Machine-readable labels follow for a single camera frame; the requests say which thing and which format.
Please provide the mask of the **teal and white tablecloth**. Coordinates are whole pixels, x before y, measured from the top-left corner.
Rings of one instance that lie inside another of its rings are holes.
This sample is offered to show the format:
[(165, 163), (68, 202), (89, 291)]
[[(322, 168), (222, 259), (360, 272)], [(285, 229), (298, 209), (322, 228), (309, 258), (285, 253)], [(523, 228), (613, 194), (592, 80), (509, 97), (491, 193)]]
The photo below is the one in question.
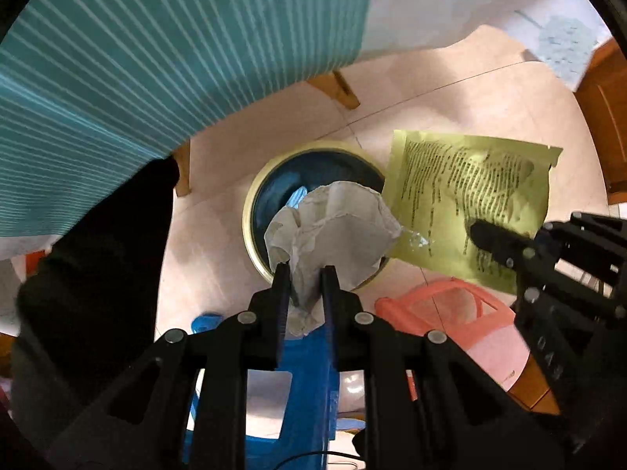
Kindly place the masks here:
[(270, 94), (484, 24), (570, 88), (609, 35), (590, 0), (1, 0), (2, 257)]

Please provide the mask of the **blue plastic stool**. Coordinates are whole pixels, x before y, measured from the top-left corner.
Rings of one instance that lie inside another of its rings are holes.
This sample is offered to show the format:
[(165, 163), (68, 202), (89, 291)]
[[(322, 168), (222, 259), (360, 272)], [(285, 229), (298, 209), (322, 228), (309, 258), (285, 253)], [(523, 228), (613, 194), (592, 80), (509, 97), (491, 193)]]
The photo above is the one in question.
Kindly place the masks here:
[(340, 376), (326, 334), (285, 340), (270, 370), (250, 364), (260, 338), (229, 337), (212, 352), (192, 401), (194, 428), (182, 459), (190, 469), (324, 469), (355, 463), (330, 450), (336, 435)]

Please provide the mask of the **white paper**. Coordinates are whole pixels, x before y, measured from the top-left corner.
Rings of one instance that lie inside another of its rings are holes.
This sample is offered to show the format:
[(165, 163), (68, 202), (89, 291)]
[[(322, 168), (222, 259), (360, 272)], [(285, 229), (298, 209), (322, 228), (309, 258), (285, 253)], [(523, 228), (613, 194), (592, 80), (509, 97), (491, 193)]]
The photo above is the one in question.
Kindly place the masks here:
[(351, 292), (378, 272), (401, 234), (382, 196), (352, 181), (321, 186), (297, 207), (279, 210), (264, 241), (272, 271), (290, 267), (288, 336), (301, 338), (324, 324), (322, 268), (333, 265), (340, 287)]

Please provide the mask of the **pink plastic stool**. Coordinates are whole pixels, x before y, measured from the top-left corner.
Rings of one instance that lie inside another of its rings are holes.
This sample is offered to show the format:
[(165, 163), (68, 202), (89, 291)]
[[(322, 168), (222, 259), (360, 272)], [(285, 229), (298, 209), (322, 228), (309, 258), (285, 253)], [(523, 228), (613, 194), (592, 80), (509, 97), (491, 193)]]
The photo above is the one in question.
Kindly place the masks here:
[(529, 357), (515, 328), (515, 312), (488, 291), (458, 279), (423, 284), (398, 298), (379, 298), (375, 313), (400, 332), (444, 333), (506, 390), (515, 385)]

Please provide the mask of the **yellow printed packet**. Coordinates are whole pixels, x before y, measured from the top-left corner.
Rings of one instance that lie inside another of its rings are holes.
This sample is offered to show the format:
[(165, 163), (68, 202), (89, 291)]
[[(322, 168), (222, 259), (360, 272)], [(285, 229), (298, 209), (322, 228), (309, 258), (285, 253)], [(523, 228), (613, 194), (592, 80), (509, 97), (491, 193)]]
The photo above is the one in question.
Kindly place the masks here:
[(390, 255), (515, 293), (515, 273), (467, 234), (484, 220), (522, 235), (544, 223), (561, 148), (504, 138), (396, 130), (382, 198), (403, 228)]

